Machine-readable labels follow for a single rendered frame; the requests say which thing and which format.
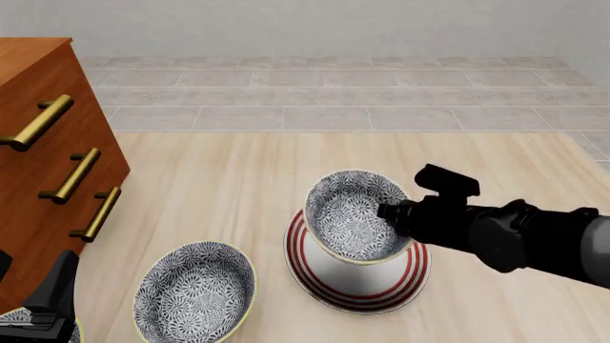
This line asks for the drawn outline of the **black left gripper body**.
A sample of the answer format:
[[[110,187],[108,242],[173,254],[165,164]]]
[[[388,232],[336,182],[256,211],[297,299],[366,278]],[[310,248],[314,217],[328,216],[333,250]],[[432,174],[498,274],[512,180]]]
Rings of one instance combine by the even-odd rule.
[[[32,316],[29,322],[0,321],[0,343],[68,343],[75,318]]]

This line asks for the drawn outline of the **brown wooden cabinet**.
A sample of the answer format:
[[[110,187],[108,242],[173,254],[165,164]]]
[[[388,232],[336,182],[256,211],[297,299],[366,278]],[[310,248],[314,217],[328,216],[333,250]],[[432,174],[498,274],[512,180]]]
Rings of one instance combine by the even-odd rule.
[[[0,38],[0,313],[94,241],[130,167],[68,38]]]

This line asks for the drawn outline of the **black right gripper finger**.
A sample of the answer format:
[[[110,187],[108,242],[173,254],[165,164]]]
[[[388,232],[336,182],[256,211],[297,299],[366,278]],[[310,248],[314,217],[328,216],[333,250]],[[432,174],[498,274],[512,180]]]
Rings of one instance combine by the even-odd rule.
[[[415,209],[417,202],[404,200],[397,205],[380,204],[377,217],[383,219],[398,236],[416,237],[417,217]]]

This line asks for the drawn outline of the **black white patterned bowl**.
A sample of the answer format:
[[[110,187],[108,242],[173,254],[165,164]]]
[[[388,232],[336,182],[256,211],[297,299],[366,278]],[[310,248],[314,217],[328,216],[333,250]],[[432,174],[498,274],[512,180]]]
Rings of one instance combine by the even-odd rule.
[[[221,343],[256,296],[249,257],[224,242],[193,242],[166,253],[134,294],[132,318],[146,343]]]
[[[30,320],[31,311],[28,311],[26,308],[18,308],[0,315],[0,321],[29,322]],[[75,328],[68,343],[85,343],[84,332],[79,319],[75,319]]]
[[[399,185],[379,173],[336,171],[311,187],[303,219],[312,239],[334,259],[377,265],[395,259],[413,243],[377,216],[380,205],[399,205],[406,199]]]

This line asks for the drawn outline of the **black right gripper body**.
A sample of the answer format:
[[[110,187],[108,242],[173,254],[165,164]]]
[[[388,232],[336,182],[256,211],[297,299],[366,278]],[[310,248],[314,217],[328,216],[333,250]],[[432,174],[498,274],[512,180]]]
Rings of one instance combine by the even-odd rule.
[[[420,243],[471,251],[468,232],[471,219],[466,197],[424,196],[408,211],[408,233]]]

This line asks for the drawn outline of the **white plate with red rings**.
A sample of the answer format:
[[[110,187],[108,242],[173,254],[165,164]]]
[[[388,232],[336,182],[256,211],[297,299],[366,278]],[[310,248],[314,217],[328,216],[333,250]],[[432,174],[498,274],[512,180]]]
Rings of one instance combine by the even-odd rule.
[[[295,281],[313,298],[346,313],[379,314],[402,308],[423,290],[431,254],[414,243],[378,265],[351,265],[323,251],[295,213],[284,236],[284,255]]]

